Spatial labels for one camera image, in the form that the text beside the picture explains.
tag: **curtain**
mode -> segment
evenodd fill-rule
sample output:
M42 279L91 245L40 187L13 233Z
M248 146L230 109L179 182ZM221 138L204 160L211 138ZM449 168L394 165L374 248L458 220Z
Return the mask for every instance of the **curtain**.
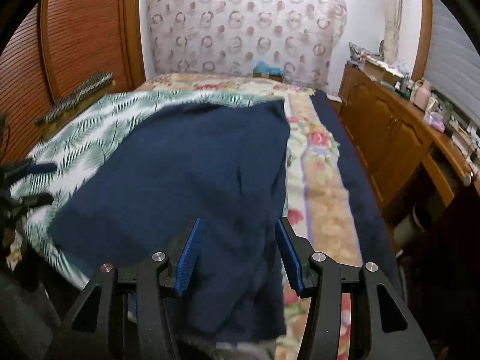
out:
M328 90L345 0L147 0L157 74L249 76L258 61L286 81Z
M460 23L433 2L430 50L423 77L480 126L480 56Z
M383 12L385 14L383 53L385 62L393 63L397 61L398 37L402 18L402 0L383 0Z

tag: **patterned curtain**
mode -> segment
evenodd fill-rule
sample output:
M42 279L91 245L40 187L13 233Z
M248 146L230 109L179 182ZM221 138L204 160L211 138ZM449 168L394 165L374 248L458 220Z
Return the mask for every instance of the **patterned curtain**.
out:
M148 0L157 74L249 76L258 61L290 83L328 90L345 0Z
M402 19L402 0L383 0L383 12L385 14L385 40L383 42L383 54L385 62L397 61L398 40Z

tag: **bottle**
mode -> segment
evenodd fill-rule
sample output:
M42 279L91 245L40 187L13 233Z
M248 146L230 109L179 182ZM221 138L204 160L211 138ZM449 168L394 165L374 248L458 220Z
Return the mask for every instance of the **bottle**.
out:
M413 103L419 107L422 111L425 111L428 104L428 99L431 96L431 84L428 81L424 81L423 85L418 88L415 94Z
M443 108L442 108L442 116L443 116L443 122L448 123L450 121L450 116L452 116L453 112L453 105L451 102L448 100L445 100L443 102Z

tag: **drawer handle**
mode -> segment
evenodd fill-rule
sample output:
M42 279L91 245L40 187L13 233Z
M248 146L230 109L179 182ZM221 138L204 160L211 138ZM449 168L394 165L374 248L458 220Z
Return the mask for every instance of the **drawer handle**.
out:
M394 121L393 116L390 117L390 120L387 123L387 131L390 130L390 127L392 126L392 122Z
M388 122L387 130L388 131L392 130L392 128L397 125L397 122L398 122L398 119L393 119L393 122L392 121Z

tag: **pillow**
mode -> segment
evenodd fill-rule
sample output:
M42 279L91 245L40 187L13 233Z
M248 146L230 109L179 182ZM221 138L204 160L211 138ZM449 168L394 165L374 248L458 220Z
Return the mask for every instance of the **pillow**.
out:
M81 114L115 87L112 73L99 72L90 76L69 95L59 99L55 105L34 123L40 128L42 139L53 137L63 126Z

